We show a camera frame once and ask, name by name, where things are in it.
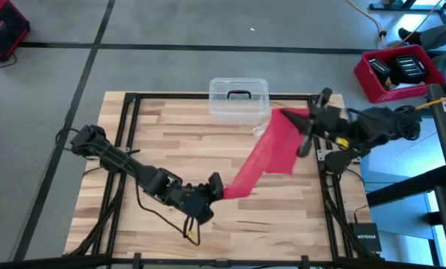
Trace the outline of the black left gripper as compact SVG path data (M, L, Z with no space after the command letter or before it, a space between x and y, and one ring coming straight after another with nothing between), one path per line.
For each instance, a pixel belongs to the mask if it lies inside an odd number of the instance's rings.
M169 194L168 204L194 218L198 224L210 221L214 216L211 203L223 198L223 182L219 173L212 173L208 184L174 187Z

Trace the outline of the black aluminium table frame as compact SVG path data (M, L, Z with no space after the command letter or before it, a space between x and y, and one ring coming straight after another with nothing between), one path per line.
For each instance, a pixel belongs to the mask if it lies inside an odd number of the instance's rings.
M111 145L145 165L164 168L193 186L219 173L232 183L258 140L250 127L215 123L206 93L108 92L119 116L101 116ZM308 108L318 95L270 98L274 108ZM211 204L204 224L143 192L127 173L104 168L85 176L71 239L80 244L50 259L1 262L0 269L91 269L113 264L297 267L299 269L446 269L388 262L358 242L347 224L352 210L367 208L362 183L324 170L318 149L339 149L314 137L294 173L264 173L248 197ZM187 231L199 236L188 239Z

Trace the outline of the red crepe bandage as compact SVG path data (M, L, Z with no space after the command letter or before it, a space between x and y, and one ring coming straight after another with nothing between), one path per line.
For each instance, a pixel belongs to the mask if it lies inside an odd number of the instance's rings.
M281 110L308 108L274 108L269 125L231 184L223 189L225 200L248 197L264 173L292 175L297 150L304 138Z

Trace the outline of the red and black equipment case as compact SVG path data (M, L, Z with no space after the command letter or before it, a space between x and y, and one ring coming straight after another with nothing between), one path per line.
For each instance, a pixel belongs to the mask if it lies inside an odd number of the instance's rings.
M10 0L0 0L0 61L6 61L30 31L30 23Z

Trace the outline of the clear plastic storage box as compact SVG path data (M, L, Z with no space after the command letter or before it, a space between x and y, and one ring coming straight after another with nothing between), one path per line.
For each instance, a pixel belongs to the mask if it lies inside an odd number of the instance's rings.
M268 83L263 78L214 78L209 113L221 125L256 126L270 116Z

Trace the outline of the red plastic crate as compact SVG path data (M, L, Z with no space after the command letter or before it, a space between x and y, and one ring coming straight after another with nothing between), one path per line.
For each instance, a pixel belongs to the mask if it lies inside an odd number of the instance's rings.
M415 55L427 70L426 78L419 84L401 83L395 77L394 60L402 55ZM368 61L376 58L391 69L390 87L384 87L375 76ZM394 49L384 49L362 54L362 59L354 69L354 73L361 84L362 89L370 102L393 102L400 99L408 99L427 94L430 84L444 84L445 77L432 62L429 55L418 45L403 46Z

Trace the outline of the large black ribbed battery pack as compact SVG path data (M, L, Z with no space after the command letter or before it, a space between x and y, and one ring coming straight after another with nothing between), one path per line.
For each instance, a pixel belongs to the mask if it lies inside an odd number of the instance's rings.
M415 55L402 55L394 60L395 77L401 83L419 84L427 76L427 70Z

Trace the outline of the person's shoe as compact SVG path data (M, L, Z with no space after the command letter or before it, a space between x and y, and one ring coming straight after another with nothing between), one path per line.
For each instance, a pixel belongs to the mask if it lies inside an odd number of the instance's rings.
M399 28L397 31L399 38L409 45L421 45L421 32L408 31L405 28Z

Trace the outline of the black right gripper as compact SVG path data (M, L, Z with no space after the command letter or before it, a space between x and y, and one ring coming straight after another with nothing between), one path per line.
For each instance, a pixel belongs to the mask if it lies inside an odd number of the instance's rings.
M350 123L341 116L343 112L341 108L328 105L331 95L332 90L325 87L319 93L317 101L310 105L308 110L281 110L291 123L295 123L298 132L304 135L297 150L298 157L306 157L309 154L314 136L333 143L337 137L348 140ZM341 147L341 149L343 152L350 152L350 147L348 149Z

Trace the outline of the black Netgear switch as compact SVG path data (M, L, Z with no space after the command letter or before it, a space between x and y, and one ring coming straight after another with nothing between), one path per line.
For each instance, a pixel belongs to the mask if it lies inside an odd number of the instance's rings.
M376 253L382 251L380 236L375 223L351 223L350 228L353 230L358 242L369 251Z

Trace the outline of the crumpled clear plastic wrapper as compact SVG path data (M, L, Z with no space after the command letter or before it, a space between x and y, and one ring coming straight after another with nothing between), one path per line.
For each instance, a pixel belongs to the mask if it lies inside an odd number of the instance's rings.
M256 126L253 129L253 135L254 137L259 140L261 138L261 136L265 133L265 131L267 130L269 123L264 123L260 126Z

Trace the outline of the small black battery pack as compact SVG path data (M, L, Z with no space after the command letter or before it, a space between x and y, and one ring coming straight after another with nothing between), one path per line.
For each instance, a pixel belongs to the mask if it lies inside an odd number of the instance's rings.
M390 87L392 85L390 79L390 67L376 58L370 59L368 63L371 66L371 69L373 70L380 84L384 87Z

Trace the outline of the black floor stand base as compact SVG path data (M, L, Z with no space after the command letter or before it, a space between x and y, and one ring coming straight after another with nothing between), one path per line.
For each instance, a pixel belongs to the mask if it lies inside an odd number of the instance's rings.
M433 4L417 4L419 0L383 0L384 3L372 3L368 5L368 11L380 12L404 12L425 13L426 17L416 26L415 31L433 15L437 15L442 23L446 24L446 0L435 0Z

